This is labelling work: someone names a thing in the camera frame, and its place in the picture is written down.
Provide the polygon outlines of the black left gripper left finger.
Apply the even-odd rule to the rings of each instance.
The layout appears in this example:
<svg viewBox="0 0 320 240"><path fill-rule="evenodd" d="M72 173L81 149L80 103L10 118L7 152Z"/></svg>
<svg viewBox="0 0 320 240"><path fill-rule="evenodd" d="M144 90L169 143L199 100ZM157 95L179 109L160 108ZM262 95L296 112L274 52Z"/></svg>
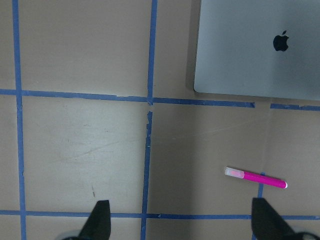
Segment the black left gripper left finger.
<svg viewBox="0 0 320 240"><path fill-rule="evenodd" d="M108 200L99 200L90 213L77 238L79 240L109 240L111 212Z"/></svg>

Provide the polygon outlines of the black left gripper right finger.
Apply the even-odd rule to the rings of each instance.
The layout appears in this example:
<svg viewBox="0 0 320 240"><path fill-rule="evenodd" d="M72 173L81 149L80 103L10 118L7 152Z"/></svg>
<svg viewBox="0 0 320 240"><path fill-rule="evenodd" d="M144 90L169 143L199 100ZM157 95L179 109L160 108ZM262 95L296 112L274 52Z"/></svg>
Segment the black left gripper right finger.
<svg viewBox="0 0 320 240"><path fill-rule="evenodd" d="M264 198L253 198L251 205L251 229L257 240L299 240L286 221Z"/></svg>

